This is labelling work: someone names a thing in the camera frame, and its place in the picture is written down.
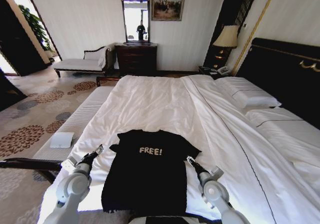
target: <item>picture frame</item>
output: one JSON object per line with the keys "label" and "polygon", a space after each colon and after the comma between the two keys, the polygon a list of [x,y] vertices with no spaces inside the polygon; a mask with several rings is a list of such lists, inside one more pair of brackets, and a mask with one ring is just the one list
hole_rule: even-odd
{"label": "picture frame", "polygon": [[181,21],[185,0],[151,0],[152,21]]}

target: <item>black t-shirt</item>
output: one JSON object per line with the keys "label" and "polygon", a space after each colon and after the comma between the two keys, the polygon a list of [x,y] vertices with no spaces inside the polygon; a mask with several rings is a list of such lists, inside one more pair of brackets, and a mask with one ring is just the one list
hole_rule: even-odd
{"label": "black t-shirt", "polygon": [[142,216],[178,216],[186,212],[184,160],[200,150],[182,136],[130,130],[112,145],[116,156],[105,180],[101,202],[105,212],[133,210]]}

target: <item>patterned carpet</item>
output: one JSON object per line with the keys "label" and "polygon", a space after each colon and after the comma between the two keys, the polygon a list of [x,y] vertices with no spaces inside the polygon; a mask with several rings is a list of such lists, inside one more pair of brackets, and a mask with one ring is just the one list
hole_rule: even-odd
{"label": "patterned carpet", "polygon": [[[58,78],[50,66],[24,77],[8,76],[28,97],[0,112],[0,160],[32,158],[97,87],[97,75],[62,71]],[[49,185],[32,170],[0,169],[0,223],[37,223]]]}

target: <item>green plant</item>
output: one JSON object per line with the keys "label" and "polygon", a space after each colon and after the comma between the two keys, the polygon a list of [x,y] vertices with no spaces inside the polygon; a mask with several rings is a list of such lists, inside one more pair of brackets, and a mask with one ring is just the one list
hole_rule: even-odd
{"label": "green plant", "polygon": [[40,25],[41,20],[39,19],[39,17],[31,14],[29,8],[27,8],[23,5],[19,5],[19,8],[20,8],[21,12],[23,13],[29,26],[31,27],[33,33],[35,34],[35,37],[39,41],[42,49],[45,51],[53,52],[53,50],[51,50],[51,48],[50,48],[50,42],[46,36],[45,29],[42,27],[42,25]]}

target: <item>robotic hand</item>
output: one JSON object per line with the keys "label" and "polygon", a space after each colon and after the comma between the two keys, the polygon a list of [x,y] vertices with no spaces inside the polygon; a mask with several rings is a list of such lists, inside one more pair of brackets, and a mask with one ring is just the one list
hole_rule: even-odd
{"label": "robotic hand", "polygon": [[239,211],[233,209],[229,203],[229,193],[227,189],[217,180],[224,172],[216,166],[216,169],[211,175],[191,156],[188,156],[188,163],[194,167],[198,179],[200,181],[200,191],[202,198],[206,204],[213,209],[217,207],[221,213],[221,221],[223,224],[250,224],[246,217]]}
{"label": "robotic hand", "polygon": [[74,170],[59,183],[56,190],[58,201],[53,212],[44,221],[44,224],[78,223],[79,203],[87,196],[90,190],[92,163],[103,149],[103,146],[100,145],[92,153],[86,154],[78,163],[76,163],[73,157],[66,160],[65,165],[73,167]]}

